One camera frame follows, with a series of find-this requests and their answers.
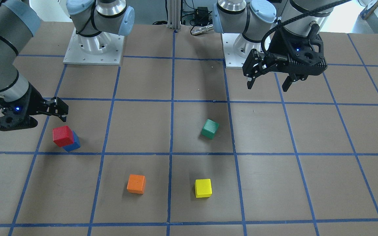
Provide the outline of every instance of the white mounting plate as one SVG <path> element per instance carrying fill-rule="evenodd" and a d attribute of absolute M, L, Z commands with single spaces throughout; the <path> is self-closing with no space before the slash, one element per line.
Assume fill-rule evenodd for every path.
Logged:
<path fill-rule="evenodd" d="M 88 54 L 81 49 L 78 44 L 78 37 L 75 34 L 75 28 L 72 32 L 71 40 L 65 52 L 63 59 L 64 64 L 73 65 L 104 65 L 104 66 L 120 66 L 122 60 L 123 41 L 125 36 L 108 33 L 111 37 L 108 50 L 102 54 Z"/>
<path fill-rule="evenodd" d="M 241 69 L 246 58 L 240 57 L 234 51 L 234 41 L 237 39 L 239 33 L 222 33 L 222 48 L 224 50 L 225 67 L 228 69 Z M 270 38 L 265 40 L 265 48 L 268 48 L 270 44 Z"/>

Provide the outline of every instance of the toy block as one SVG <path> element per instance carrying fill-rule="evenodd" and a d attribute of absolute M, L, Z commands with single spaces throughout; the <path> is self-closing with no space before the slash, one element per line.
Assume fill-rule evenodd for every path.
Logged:
<path fill-rule="evenodd" d="M 52 135 L 54 143 L 61 148 L 74 143 L 74 134 L 68 126 L 54 128 Z"/>
<path fill-rule="evenodd" d="M 77 134 L 74 131 L 72 131 L 72 133 L 74 134 L 74 143 L 71 144 L 71 145 L 63 146 L 62 148 L 65 151 L 73 151 L 73 150 L 78 149 L 78 148 L 81 147 L 80 140 L 79 140 Z"/>
<path fill-rule="evenodd" d="M 213 194 L 213 187 L 211 186 L 211 179 L 197 179 L 195 180 L 195 197 L 211 197 Z"/>
<path fill-rule="evenodd" d="M 207 121 L 205 122 L 205 125 L 204 127 L 202 128 L 202 131 L 201 131 L 201 134 L 207 138 L 210 138 L 210 139 L 213 139 L 215 134 L 216 134 L 216 131 L 218 129 L 220 124 L 210 120 L 210 119 L 207 119 Z"/>
<path fill-rule="evenodd" d="M 144 194 L 145 176 L 129 175 L 128 185 L 126 189 L 133 194 Z"/>

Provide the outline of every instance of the floor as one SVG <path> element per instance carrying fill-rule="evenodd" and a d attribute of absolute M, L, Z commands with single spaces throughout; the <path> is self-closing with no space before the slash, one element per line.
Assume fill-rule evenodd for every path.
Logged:
<path fill-rule="evenodd" d="M 43 22 L 15 60 L 70 112 L 0 132 L 0 236 L 378 236 L 378 34 L 321 33 L 330 67 L 284 93 L 280 73 L 247 90 L 220 35 L 184 26 L 136 25 L 121 67 L 64 65 L 73 27 Z M 65 124 L 70 153 L 51 140 Z"/>

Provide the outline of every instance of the green cube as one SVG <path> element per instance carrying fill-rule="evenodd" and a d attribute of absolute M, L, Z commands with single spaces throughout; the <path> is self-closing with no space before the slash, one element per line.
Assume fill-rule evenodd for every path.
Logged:
<path fill-rule="evenodd" d="M 202 128 L 201 134 L 207 138 L 213 139 L 219 125 L 220 124 L 210 119 L 207 119 L 204 127 Z"/>

